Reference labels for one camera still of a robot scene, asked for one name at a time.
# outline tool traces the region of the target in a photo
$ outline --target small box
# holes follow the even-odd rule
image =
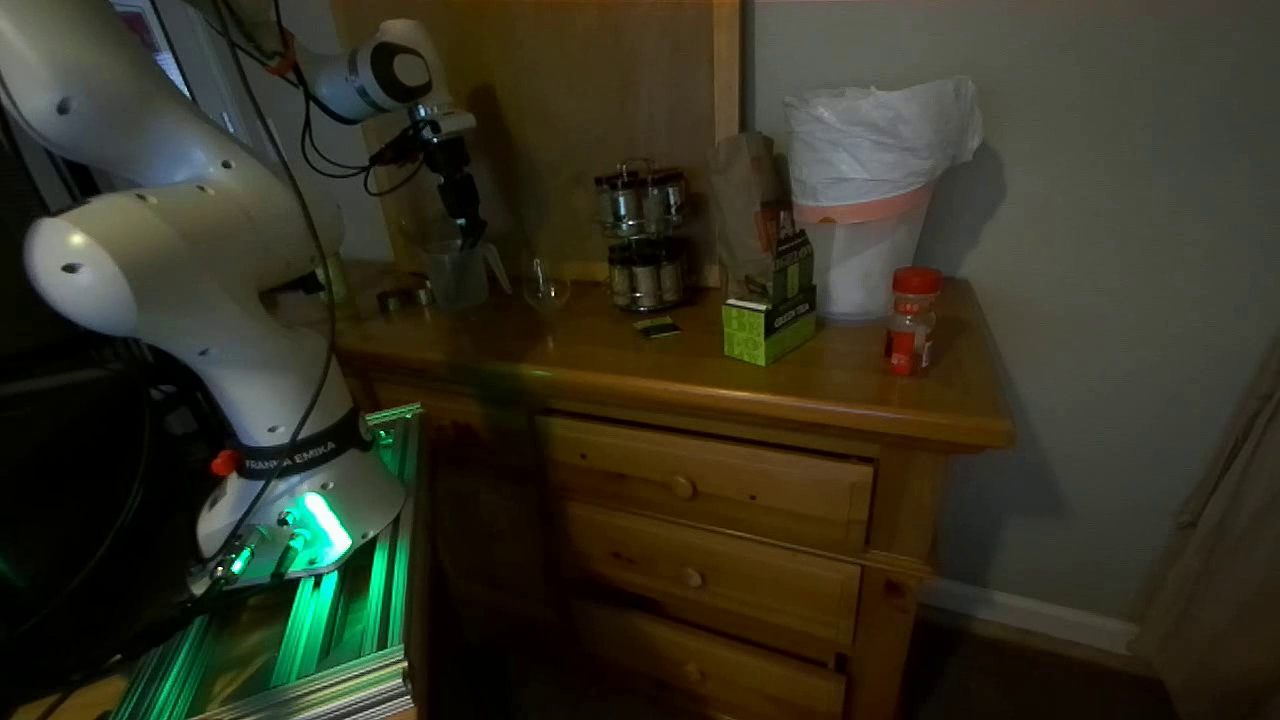
[[[724,355],[764,366],[814,335],[814,289],[809,285],[800,295],[780,305],[733,295],[718,306],[718,335]]]

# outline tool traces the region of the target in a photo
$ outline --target bottle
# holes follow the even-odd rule
[[[892,376],[928,371],[938,289],[944,270],[934,267],[913,263],[892,270],[892,315],[882,333],[882,363]]]

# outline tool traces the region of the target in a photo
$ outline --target baseboard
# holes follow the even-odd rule
[[[996,630],[1021,630],[1059,646],[1083,646],[1131,662],[1128,642],[1134,634],[1134,625],[1128,620],[988,591],[957,578],[934,578],[922,603]]]

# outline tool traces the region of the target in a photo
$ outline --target wooden dresser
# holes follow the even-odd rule
[[[1010,445],[969,285],[934,366],[892,380],[878,326],[824,326],[772,366],[718,355],[715,295],[642,339],[581,289],[542,321],[356,315],[365,405],[421,400],[453,584],[565,610],[574,642],[691,715],[887,720],[930,578],[938,478]]]

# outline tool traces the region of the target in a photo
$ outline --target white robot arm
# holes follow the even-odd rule
[[[372,76],[303,64],[306,89],[344,118],[431,106],[431,52],[413,44]],[[260,300],[318,267],[300,196],[183,100],[105,0],[0,0],[0,102],[44,146],[126,184],[31,224],[35,292],[92,333],[187,363],[238,440],[238,462],[197,519],[198,587],[337,566],[403,492],[365,446],[325,335]]]

